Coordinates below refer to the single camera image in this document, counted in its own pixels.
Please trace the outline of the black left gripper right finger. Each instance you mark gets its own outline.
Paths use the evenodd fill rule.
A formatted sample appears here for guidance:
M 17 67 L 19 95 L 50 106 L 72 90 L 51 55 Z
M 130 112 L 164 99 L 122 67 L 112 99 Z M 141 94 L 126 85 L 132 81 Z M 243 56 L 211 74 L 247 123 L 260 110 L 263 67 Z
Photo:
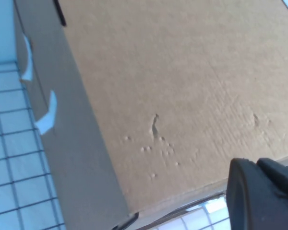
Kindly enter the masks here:
M 288 198 L 288 167 L 269 158 L 260 158 L 257 165 L 266 177 Z

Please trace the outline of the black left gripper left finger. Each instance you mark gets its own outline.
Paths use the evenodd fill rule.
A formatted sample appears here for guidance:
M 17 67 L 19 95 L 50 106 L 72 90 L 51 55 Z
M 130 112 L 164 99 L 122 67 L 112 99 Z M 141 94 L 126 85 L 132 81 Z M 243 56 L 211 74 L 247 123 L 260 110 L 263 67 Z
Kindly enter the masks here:
M 233 230 L 288 230 L 288 198 L 257 162 L 231 160 L 226 202 Z

